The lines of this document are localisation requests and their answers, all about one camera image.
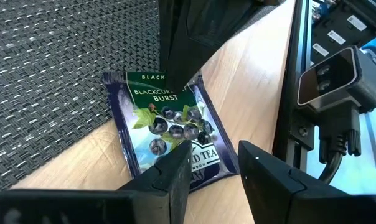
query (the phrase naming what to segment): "white label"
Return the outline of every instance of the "white label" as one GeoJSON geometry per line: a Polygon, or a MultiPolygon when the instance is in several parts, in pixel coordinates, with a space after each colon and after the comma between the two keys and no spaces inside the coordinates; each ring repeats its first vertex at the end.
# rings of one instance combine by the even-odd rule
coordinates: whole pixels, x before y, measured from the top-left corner
{"type": "Polygon", "coordinates": [[[364,29],[367,28],[367,26],[359,20],[355,15],[350,16],[347,19],[353,26],[355,26],[359,31],[363,31],[364,29]]]}
{"type": "Polygon", "coordinates": [[[323,56],[327,56],[329,54],[329,52],[325,50],[325,48],[321,47],[319,44],[314,44],[313,48],[323,56]]]}
{"type": "Polygon", "coordinates": [[[192,171],[221,162],[213,143],[202,145],[192,141],[192,171]]]}
{"type": "Polygon", "coordinates": [[[343,37],[341,37],[339,34],[336,34],[336,32],[334,32],[333,30],[330,31],[327,35],[334,39],[340,45],[342,45],[345,42],[345,39],[343,39],[343,37]]]}

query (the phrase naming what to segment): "green leaf illustration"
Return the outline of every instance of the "green leaf illustration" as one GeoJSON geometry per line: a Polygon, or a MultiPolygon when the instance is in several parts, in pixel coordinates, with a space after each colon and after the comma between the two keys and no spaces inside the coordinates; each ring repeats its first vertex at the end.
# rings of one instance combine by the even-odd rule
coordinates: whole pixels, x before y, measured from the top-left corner
{"type": "Polygon", "coordinates": [[[182,142],[182,140],[174,139],[168,132],[165,132],[164,134],[162,134],[161,139],[163,141],[167,141],[171,143],[170,151],[172,151],[175,147],[177,147],[182,142]]]}
{"type": "Polygon", "coordinates": [[[167,141],[169,143],[172,143],[174,141],[174,138],[171,137],[171,135],[170,135],[170,133],[168,131],[166,131],[165,133],[162,134],[161,139],[163,141],[167,141]]]}
{"type": "Polygon", "coordinates": [[[143,128],[152,125],[156,115],[151,113],[148,108],[136,109],[134,114],[138,117],[138,121],[134,124],[133,129],[143,128]]]}
{"type": "Polygon", "coordinates": [[[188,116],[189,108],[190,107],[188,105],[184,105],[184,108],[182,109],[181,120],[183,122],[187,121],[187,116],[188,116]]]}

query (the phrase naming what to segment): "camera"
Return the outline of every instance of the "camera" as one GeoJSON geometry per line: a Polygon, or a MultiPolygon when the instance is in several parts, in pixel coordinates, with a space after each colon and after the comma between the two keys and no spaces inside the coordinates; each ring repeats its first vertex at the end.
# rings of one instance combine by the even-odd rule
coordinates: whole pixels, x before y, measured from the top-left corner
{"type": "Polygon", "coordinates": [[[376,66],[350,46],[305,71],[299,78],[298,106],[316,113],[352,101],[360,113],[376,108],[376,66]]]}

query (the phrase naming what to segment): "tea bag packet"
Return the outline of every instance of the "tea bag packet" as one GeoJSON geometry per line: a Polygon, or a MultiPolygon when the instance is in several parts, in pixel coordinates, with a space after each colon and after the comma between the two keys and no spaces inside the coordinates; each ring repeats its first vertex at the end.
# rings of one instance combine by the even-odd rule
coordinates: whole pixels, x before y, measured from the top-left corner
{"type": "Polygon", "coordinates": [[[179,93],[166,89],[167,73],[109,72],[104,81],[133,178],[186,139],[192,142],[191,191],[239,174],[201,75],[179,93]]]}

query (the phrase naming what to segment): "screw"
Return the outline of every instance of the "screw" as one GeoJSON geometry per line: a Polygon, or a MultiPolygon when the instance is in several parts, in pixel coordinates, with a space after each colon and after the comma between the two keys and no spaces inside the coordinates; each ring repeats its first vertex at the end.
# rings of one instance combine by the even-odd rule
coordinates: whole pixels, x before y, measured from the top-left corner
{"type": "Polygon", "coordinates": [[[300,133],[301,137],[306,137],[308,135],[308,131],[304,127],[299,128],[299,133],[300,133]]]}

